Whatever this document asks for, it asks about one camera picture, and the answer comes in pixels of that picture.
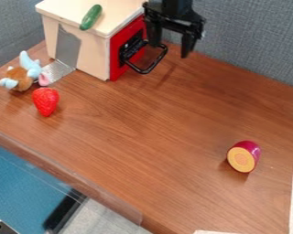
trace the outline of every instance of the toy cucumber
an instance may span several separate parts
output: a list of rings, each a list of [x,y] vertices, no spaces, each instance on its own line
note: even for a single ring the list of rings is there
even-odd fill
[[[94,5],[88,13],[84,16],[79,29],[88,30],[91,28],[102,13],[101,5]]]

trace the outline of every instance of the wooden tabletop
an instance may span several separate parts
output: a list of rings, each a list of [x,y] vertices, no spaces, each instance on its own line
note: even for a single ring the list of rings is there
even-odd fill
[[[29,54],[49,63],[44,43]],[[75,71],[52,87],[60,106],[48,118],[32,103],[36,87],[0,87],[0,144],[66,182],[110,191],[155,233],[288,233],[293,87],[201,54],[181,59],[176,46],[146,76],[103,82]],[[250,175],[225,161],[242,140],[263,150]]]

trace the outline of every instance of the toy strawberry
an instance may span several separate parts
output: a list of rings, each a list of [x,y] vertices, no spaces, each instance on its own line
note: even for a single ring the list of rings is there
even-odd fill
[[[52,88],[39,88],[32,93],[32,100],[38,111],[45,117],[50,116],[59,102],[59,93]]]

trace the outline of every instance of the blue plush toy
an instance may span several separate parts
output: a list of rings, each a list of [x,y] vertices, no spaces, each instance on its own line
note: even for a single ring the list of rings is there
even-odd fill
[[[30,88],[32,83],[38,81],[39,85],[49,85],[49,79],[42,72],[40,61],[32,60],[26,51],[20,52],[20,67],[8,67],[5,78],[0,79],[0,86],[9,90],[25,91]]]

